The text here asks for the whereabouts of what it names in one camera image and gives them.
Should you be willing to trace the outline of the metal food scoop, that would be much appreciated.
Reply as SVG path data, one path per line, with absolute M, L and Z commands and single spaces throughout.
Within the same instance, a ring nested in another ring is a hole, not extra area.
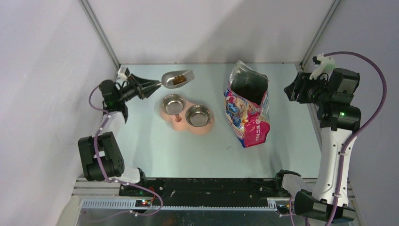
M 163 86 L 167 89 L 176 89 L 194 80 L 194 78 L 192 70 L 170 71 L 162 75 L 161 81 L 155 84 L 155 87 Z

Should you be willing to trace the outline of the colourful cat food bag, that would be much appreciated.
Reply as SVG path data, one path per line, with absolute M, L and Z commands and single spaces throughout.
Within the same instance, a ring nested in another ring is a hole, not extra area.
M 244 148 L 265 143 L 271 130 L 269 79 L 237 61 L 224 92 L 227 120 Z

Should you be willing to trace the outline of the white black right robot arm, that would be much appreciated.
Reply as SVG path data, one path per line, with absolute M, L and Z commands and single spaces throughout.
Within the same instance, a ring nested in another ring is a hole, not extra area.
M 356 72 L 336 68 L 330 75 L 299 72 L 284 88 L 290 101 L 318 107 L 322 151 L 316 184 L 308 187 L 299 174 L 281 170 L 274 192 L 280 197 L 291 194 L 295 214 L 324 221 L 345 223 L 355 219 L 348 205 L 347 176 L 350 155 L 360 128 L 361 111 L 351 105 L 360 82 Z

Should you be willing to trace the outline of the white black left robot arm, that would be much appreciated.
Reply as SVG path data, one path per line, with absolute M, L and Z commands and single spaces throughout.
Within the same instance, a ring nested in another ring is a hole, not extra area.
M 84 177 L 87 181 L 120 182 L 131 184 L 137 196 L 147 194 L 149 184 L 142 179 L 139 168 L 126 168 L 122 152 L 116 141 L 120 128 L 128 120 L 126 102 L 134 97 L 148 98 L 161 82 L 139 78 L 133 74 L 119 84 L 116 80 L 104 80 L 96 89 L 101 91 L 103 106 L 99 110 L 103 118 L 94 135 L 78 140 L 78 149 Z

